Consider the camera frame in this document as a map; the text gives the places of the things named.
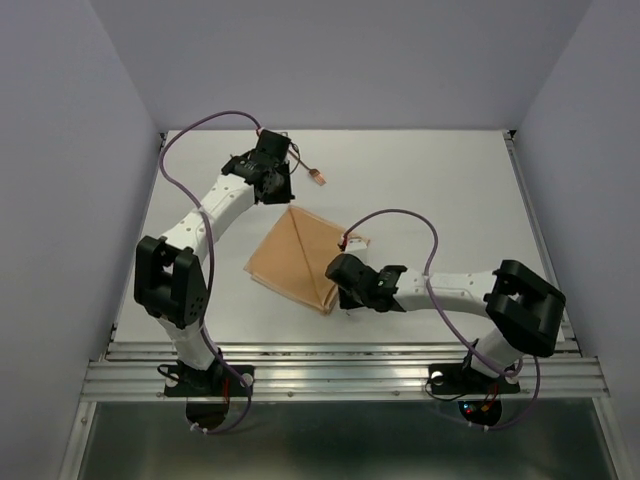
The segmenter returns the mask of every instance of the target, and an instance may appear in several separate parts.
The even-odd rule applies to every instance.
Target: folded cloth
[[[307,210],[290,206],[245,270],[253,280],[326,315],[335,305],[338,289],[324,274],[340,254],[338,243],[345,230]]]

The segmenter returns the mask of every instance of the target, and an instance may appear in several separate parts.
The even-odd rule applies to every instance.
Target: white table
[[[316,185],[299,168],[293,176],[295,204],[348,227],[382,208],[406,208],[431,219],[440,235],[433,271],[492,270],[517,259],[540,275],[536,248],[514,171],[499,131],[289,131],[304,160],[324,174]],[[198,196],[215,182],[230,154],[255,145],[252,131],[197,131],[167,155],[167,169]],[[143,234],[158,236],[192,208],[158,176]],[[216,245],[216,279],[206,317],[221,343],[449,343],[454,337],[433,311],[323,317],[253,282],[243,270],[286,206],[253,207]],[[404,264],[422,269],[430,232],[411,217],[387,215],[359,230],[371,238],[374,268]],[[118,318],[115,342],[166,342],[158,323],[133,300],[132,278]],[[489,320],[465,314],[452,319],[468,338],[489,331]]]

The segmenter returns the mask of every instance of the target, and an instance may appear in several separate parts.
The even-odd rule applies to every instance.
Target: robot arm
[[[289,203],[291,182],[286,160],[291,141],[262,130],[250,152],[233,157],[201,209],[189,212],[159,238],[144,237],[136,248],[134,298],[158,319],[184,366],[207,371],[215,357],[206,342],[202,314],[209,294],[201,264],[208,254],[203,214],[214,242],[231,223],[257,203]]]
[[[367,307],[378,312],[435,308],[421,272],[400,265],[375,271],[365,262],[366,245],[354,239],[328,266],[326,276],[339,287],[341,308]],[[553,355],[565,297],[521,263],[505,260],[494,272],[434,273],[429,280],[444,310],[480,315],[494,322],[495,328],[478,340],[475,349],[501,371],[524,354]],[[461,375],[451,379],[458,384],[456,394],[470,393],[469,389],[486,391],[485,385],[500,376],[474,355],[468,355],[458,370]]]

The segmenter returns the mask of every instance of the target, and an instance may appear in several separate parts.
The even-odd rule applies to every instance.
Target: gray wall
[[[589,4],[92,1],[163,128],[513,128]]]
[[[154,175],[156,128],[86,0],[0,15],[0,478],[55,478]]]
[[[640,458],[640,2],[597,0],[531,106],[517,149],[581,345]]]

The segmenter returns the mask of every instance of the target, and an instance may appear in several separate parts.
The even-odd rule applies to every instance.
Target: cloth fold
[[[346,228],[290,206],[249,259],[251,278],[279,294],[327,315],[337,286],[324,274],[340,254]]]

